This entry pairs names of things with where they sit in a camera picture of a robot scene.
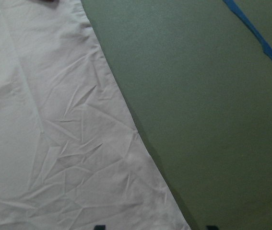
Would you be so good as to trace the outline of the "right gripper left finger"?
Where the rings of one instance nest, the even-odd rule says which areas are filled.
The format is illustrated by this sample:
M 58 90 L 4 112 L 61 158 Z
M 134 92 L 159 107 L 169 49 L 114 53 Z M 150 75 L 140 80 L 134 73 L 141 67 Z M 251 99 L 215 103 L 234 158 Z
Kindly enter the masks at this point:
M 106 226 L 105 225 L 95 225 L 94 230 L 106 230 Z

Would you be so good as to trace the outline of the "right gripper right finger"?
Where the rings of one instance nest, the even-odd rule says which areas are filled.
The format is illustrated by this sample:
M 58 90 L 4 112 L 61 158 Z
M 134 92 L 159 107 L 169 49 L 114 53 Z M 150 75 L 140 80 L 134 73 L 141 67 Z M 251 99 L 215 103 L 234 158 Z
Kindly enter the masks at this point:
M 207 225 L 206 230 L 219 230 L 219 228 L 215 225 Z

